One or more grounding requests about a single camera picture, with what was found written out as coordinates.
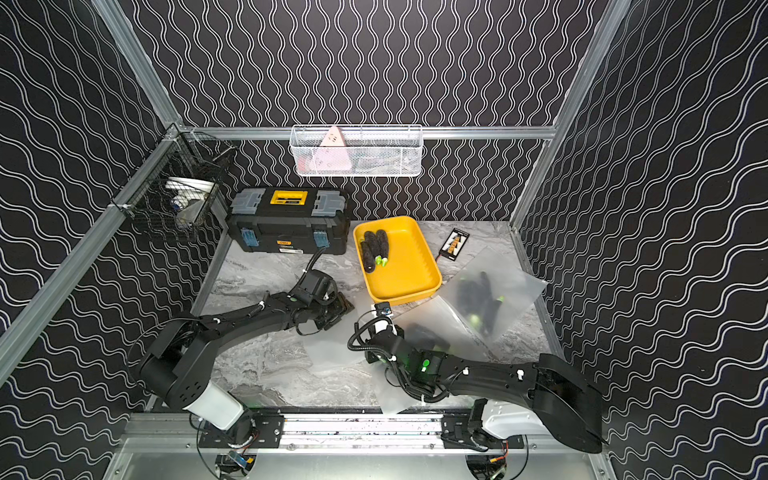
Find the clear zip-top bag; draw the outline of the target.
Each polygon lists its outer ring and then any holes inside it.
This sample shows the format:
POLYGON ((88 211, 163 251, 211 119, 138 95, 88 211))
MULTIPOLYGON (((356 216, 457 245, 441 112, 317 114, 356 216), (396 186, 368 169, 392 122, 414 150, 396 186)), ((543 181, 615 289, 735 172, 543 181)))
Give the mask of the clear zip-top bag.
MULTIPOLYGON (((394 317, 396 326, 404 330, 406 340, 417 348, 444 351, 473 361, 493 358, 490 350, 461 321, 458 313, 441 297, 435 297, 394 317)), ((394 372, 382 361, 370 365, 373 391, 385 415, 407 409, 453 408, 470 406, 468 396, 452 396, 434 406, 415 400, 404 393, 394 372)))
POLYGON ((480 340, 497 342, 543 292, 547 282, 515 258, 486 247, 440 290, 440 296, 480 340))
POLYGON ((326 371, 347 367, 364 361, 364 354, 351 351, 347 342, 354 333, 354 324, 360 318, 369 319, 374 309, 370 301, 358 300, 355 308, 329 330, 303 336, 303 347, 312 363, 312 371, 326 371))

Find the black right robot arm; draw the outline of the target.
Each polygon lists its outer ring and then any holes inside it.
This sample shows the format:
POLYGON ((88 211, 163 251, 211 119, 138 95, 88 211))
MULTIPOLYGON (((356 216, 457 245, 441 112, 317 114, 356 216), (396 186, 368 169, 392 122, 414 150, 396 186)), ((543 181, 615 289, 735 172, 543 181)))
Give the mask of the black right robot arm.
POLYGON ((560 443, 590 454, 603 450, 603 397, 581 372, 552 354, 534 362, 501 364, 468 360, 443 351, 417 348, 399 327, 377 330, 371 322, 355 327, 351 351, 385 363, 411 398, 438 403, 473 396, 511 403, 532 411, 560 443))

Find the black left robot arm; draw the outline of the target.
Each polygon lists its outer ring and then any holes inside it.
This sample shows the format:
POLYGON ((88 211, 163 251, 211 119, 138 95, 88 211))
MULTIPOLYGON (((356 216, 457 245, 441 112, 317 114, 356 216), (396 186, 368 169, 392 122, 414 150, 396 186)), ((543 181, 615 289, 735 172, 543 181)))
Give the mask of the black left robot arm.
POLYGON ((353 305, 328 274, 311 269, 287 292, 259 303, 209 316, 169 321, 147 348, 135 372, 150 392, 174 409, 202 418, 242 444, 254 435, 250 409, 216 385, 216 358, 256 337, 311 322, 320 332, 335 326, 353 305))

